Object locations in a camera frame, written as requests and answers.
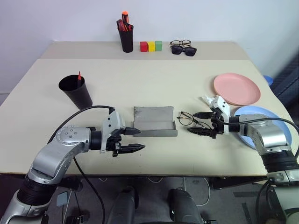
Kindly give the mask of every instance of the table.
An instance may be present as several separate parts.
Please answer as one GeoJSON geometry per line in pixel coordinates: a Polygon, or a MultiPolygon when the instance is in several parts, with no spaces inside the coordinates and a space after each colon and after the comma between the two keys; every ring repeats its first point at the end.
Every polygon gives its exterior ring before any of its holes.
{"type": "MultiPolygon", "coordinates": [[[[55,42],[38,59],[0,106],[0,172],[24,174],[54,130],[77,111],[59,90],[58,82],[81,71],[93,105],[111,105],[133,125],[134,106],[173,106],[180,111],[210,111],[199,97],[215,93],[213,79],[225,72],[249,77],[261,90],[257,106],[285,119],[287,110],[274,96],[266,80],[245,52],[233,42],[196,42],[194,57],[173,55],[167,43],[162,52],[121,51],[118,42],[55,42]]],[[[231,106],[232,113],[236,106],[231,106]]],[[[86,111],[70,124],[101,125],[107,110],[86,111]]],[[[112,157],[111,152],[90,151],[76,158],[90,175],[198,175],[261,176],[266,174],[258,153],[233,134],[216,140],[186,131],[175,119],[178,137],[136,138],[124,136],[122,144],[146,147],[133,154],[112,157]]],[[[292,149],[298,136],[290,127],[292,149]]],[[[68,174],[79,174],[72,163],[68,174]]]]}

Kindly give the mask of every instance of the blue plate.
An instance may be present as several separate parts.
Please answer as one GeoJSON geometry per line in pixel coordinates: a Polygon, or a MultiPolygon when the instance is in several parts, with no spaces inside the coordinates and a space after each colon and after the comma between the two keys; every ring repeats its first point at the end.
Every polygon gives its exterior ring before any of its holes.
{"type": "MultiPolygon", "coordinates": [[[[273,113],[273,112],[271,112],[271,111],[269,111],[265,108],[259,107],[259,106],[244,106],[244,107],[241,107],[235,112],[235,116],[236,115],[241,115],[241,114],[256,114],[256,113],[266,115],[269,118],[279,118],[279,116],[277,116],[275,113],[273,113]]],[[[291,145],[292,136],[291,136],[290,130],[287,127],[287,125],[283,121],[280,121],[280,120],[273,120],[272,122],[273,122],[273,124],[277,125],[278,127],[280,127],[284,131],[286,140],[291,145]]],[[[239,136],[248,146],[250,146],[254,149],[256,148],[250,137],[241,136],[240,134],[239,134],[239,136]]]]}

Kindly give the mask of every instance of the plate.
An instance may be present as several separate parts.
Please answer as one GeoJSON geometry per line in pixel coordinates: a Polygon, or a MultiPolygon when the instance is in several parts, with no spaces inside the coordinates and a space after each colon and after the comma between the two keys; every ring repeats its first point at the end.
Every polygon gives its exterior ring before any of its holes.
{"type": "Polygon", "coordinates": [[[261,97],[258,86],[252,80],[236,73],[218,75],[214,89],[217,95],[233,105],[251,105],[261,97]]]}
{"type": "MultiPolygon", "coordinates": [[[[275,113],[273,113],[273,112],[271,112],[271,111],[269,111],[269,110],[267,110],[265,108],[259,107],[259,106],[244,106],[244,107],[241,107],[241,108],[239,108],[235,112],[235,116],[236,115],[241,115],[241,114],[256,114],[256,113],[266,115],[269,118],[279,118],[279,116],[277,116],[275,113]]],[[[291,135],[290,130],[287,127],[287,125],[283,121],[280,121],[280,120],[273,120],[272,122],[273,122],[273,124],[277,125],[278,127],[280,127],[284,131],[286,140],[291,145],[291,143],[292,143],[292,135],[291,135]]],[[[254,146],[253,141],[252,141],[252,139],[250,137],[241,136],[240,134],[238,134],[238,135],[240,136],[240,138],[248,146],[250,146],[250,147],[252,147],[254,149],[256,148],[254,146]]]]}

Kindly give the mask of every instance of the eyeglasses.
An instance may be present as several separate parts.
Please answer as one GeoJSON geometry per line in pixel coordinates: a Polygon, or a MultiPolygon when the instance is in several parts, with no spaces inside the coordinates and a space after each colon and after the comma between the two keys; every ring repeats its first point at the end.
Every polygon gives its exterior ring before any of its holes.
{"type": "Polygon", "coordinates": [[[194,119],[194,117],[191,114],[187,113],[187,112],[181,111],[180,116],[177,117],[177,119],[184,126],[189,126],[192,123],[195,123],[195,126],[199,125],[202,128],[212,129],[208,124],[206,124],[205,122],[201,122],[201,121],[198,121],[198,120],[194,119]]]}
{"type": "Polygon", "coordinates": [[[174,55],[179,55],[182,52],[185,52],[187,56],[194,56],[197,49],[191,47],[191,41],[183,40],[183,41],[171,41],[170,42],[171,52],[174,55]]]}

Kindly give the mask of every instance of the black cup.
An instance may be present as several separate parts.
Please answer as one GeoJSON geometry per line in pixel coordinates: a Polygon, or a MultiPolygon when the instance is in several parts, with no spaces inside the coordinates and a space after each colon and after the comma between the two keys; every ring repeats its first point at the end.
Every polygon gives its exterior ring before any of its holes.
{"type": "Polygon", "coordinates": [[[129,31],[120,31],[120,37],[121,37],[121,45],[123,52],[130,53],[133,51],[133,29],[134,26],[131,25],[131,30],[129,31]]]}
{"type": "Polygon", "coordinates": [[[93,105],[82,76],[81,84],[78,84],[78,75],[70,75],[64,77],[58,86],[80,110],[93,105]]]}

